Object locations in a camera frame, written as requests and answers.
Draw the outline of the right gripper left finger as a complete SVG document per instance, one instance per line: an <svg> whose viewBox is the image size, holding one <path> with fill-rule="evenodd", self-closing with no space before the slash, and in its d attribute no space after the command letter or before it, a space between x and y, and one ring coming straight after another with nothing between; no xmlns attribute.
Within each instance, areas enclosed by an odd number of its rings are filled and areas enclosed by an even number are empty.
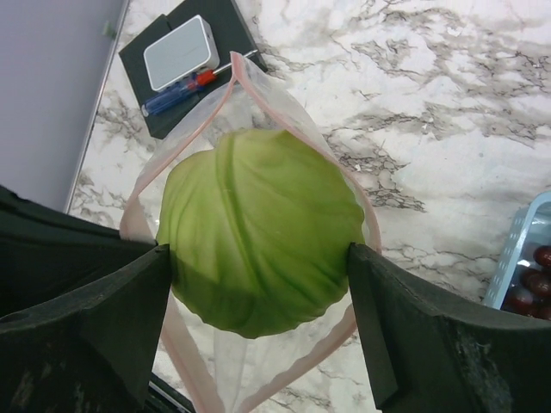
<svg viewBox="0 0 551 413"><path fill-rule="evenodd" d="M169 251L1 191L1 409L137 412Z"/></svg>

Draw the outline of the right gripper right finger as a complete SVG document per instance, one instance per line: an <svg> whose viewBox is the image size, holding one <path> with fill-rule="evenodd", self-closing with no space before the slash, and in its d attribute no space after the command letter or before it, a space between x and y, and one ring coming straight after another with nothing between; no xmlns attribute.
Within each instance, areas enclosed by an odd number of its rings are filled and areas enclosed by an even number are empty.
<svg viewBox="0 0 551 413"><path fill-rule="evenodd" d="M549 411L549 322L464 299L363 244L348 276L377 409Z"/></svg>

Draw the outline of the clear pink zip top bag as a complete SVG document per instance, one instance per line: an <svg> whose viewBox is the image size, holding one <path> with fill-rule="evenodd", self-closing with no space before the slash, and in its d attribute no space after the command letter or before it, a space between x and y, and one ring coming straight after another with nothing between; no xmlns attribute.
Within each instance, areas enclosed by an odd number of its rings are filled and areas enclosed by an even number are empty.
<svg viewBox="0 0 551 413"><path fill-rule="evenodd" d="M340 347L349 247L381 247L304 108L247 56L231 70L158 146L120 228L169 249L161 341L199 412L250 412Z"/></svg>

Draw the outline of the green toy cabbage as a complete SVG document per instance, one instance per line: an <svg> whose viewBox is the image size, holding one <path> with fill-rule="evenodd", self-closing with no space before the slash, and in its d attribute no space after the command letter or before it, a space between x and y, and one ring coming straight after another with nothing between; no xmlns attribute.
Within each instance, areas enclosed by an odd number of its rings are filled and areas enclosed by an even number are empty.
<svg viewBox="0 0 551 413"><path fill-rule="evenodd" d="M339 168L287 131L249 129L168 175L157 240L174 295L248 339L321 317L348 289L364 211Z"/></svg>

